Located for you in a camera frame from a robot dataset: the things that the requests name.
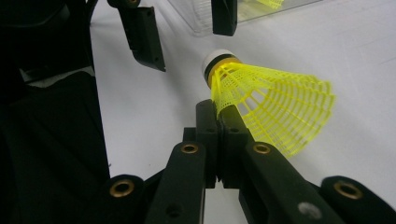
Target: mesh pattern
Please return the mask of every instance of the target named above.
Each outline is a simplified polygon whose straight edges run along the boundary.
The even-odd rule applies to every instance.
[[[260,3],[265,4],[273,9],[278,9],[282,6],[283,0],[257,0]]]
[[[335,100],[328,81],[242,63],[217,68],[211,89],[218,115],[236,105],[254,139],[274,145],[286,157],[318,134]]]

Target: white table surface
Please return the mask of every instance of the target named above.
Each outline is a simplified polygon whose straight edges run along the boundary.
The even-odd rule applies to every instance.
[[[245,63],[328,79],[337,95],[327,126],[290,159],[319,185],[354,178],[396,208],[396,1],[323,0],[238,24],[233,37],[192,34],[166,0],[155,6],[166,72],[136,62],[120,15],[99,1],[92,48],[112,176],[163,169],[195,105],[210,97],[204,57],[228,49]],[[206,191],[205,223],[247,223],[237,190]]]

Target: brass screw hole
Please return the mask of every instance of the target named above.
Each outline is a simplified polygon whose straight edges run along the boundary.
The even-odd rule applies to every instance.
[[[256,145],[253,147],[253,149],[260,154],[268,154],[271,152],[271,148],[269,148],[266,145]]]
[[[355,185],[344,181],[339,181],[334,184],[335,190],[349,199],[358,200],[363,197],[363,193]]]
[[[181,151],[184,152],[184,153],[192,154],[192,153],[195,153],[195,152],[198,151],[198,146],[193,145],[193,144],[184,145],[181,148]]]
[[[110,195],[115,198],[122,198],[134,191],[134,182],[129,179],[122,179],[113,184],[110,188]]]

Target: clear plastic container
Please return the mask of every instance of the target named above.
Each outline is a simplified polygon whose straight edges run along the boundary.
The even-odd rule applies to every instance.
[[[212,33],[211,0],[168,0],[196,35]],[[321,0],[237,0],[238,22]]]

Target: black band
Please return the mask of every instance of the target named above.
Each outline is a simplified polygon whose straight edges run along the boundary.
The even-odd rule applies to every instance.
[[[226,58],[236,58],[236,57],[233,56],[233,54],[221,54],[218,57],[216,57],[215,59],[213,59],[212,62],[210,62],[207,65],[207,67],[205,68],[205,71],[204,71],[204,78],[205,78],[206,83],[209,83],[207,79],[209,78],[209,73],[210,73],[210,70],[212,70],[213,66],[215,66],[216,63],[218,63],[219,61],[226,59]]]

